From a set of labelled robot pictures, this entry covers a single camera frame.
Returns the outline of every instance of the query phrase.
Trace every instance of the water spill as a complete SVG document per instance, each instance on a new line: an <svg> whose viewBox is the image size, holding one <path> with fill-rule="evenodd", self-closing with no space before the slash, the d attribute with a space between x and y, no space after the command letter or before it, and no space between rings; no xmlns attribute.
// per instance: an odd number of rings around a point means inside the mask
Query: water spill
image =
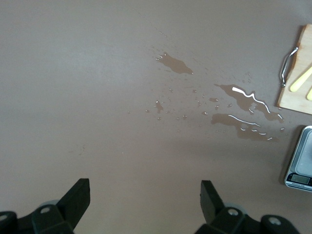
<svg viewBox="0 0 312 234"><path fill-rule="evenodd" d="M227 95L234 97L237 104L244 111L248 111L253 114L253 111L250 109L252 105L255 105L255 110L261 111L265 118L269 121L278 120L280 123L284 122L283 117L276 112L271 112L264 101L257 100L255 98L255 92L252 91L251 94L246 94L246 91L236 85L217 85L223 89Z"/></svg>
<svg viewBox="0 0 312 234"><path fill-rule="evenodd" d="M155 106L155 107L157 108L157 113L158 113L158 114L160 114L160 111L163 111L163 110L164 110L164 108L161 106L159 100L156 101L156 106Z"/></svg>
<svg viewBox="0 0 312 234"><path fill-rule="evenodd" d="M176 73L179 74L187 73L190 75L193 74L193 71L190 68L188 68L183 61L171 57L166 52L164 52L163 55L159 55L158 58L156 58L156 60L161 62L165 66L171 68L171 70Z"/></svg>
<svg viewBox="0 0 312 234"><path fill-rule="evenodd" d="M266 133L261 133L259 132L258 129L255 129L261 127L259 124L247 122L232 115L215 114L212 117L211 123L212 124L221 123L228 126L234 126L236 128L237 136L241 139L279 142L278 138L267 137Z"/></svg>
<svg viewBox="0 0 312 234"><path fill-rule="evenodd" d="M219 99L217 99L217 98L209 98L209 101L212 101L212 102L218 102L219 101Z"/></svg>

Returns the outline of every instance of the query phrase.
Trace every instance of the yellow object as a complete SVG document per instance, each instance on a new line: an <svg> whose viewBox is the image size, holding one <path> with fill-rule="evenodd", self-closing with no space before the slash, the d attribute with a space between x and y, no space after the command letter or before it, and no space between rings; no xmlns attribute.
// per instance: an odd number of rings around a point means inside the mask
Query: yellow object
<svg viewBox="0 0 312 234"><path fill-rule="evenodd" d="M312 101L312 89L309 91L309 93L307 95L307 100Z"/></svg>
<svg viewBox="0 0 312 234"><path fill-rule="evenodd" d="M310 75L312 75L312 66L291 85L290 90L292 92L296 92L303 85L303 83L306 82Z"/></svg>

